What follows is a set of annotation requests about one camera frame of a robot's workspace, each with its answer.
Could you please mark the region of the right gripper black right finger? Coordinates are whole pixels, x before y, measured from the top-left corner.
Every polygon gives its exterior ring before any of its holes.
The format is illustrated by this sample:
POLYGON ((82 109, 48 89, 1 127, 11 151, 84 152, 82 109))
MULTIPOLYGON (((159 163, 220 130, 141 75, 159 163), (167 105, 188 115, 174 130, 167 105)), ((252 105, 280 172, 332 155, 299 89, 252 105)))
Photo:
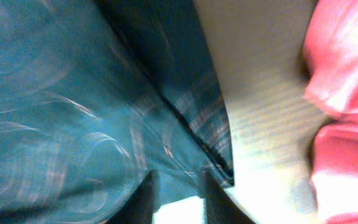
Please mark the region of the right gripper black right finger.
POLYGON ((255 224, 207 170, 202 171, 202 197, 207 224, 255 224))

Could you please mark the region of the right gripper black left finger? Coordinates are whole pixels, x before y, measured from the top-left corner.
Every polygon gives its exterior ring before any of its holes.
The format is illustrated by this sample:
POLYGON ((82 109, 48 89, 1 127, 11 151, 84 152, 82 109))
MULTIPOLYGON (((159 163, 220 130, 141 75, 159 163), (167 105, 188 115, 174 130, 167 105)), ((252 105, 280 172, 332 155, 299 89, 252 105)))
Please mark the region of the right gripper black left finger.
POLYGON ((159 176, 150 170, 125 204, 106 221, 106 224, 152 224, 158 208, 159 176))

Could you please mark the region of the black printed jersey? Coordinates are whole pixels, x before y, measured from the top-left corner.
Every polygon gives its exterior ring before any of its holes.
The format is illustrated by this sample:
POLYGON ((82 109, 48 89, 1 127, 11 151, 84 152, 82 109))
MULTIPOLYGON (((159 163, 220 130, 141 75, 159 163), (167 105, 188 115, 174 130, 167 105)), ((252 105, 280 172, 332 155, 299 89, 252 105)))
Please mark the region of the black printed jersey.
POLYGON ((234 185, 193 1, 0 0, 0 223, 108 223, 234 185))

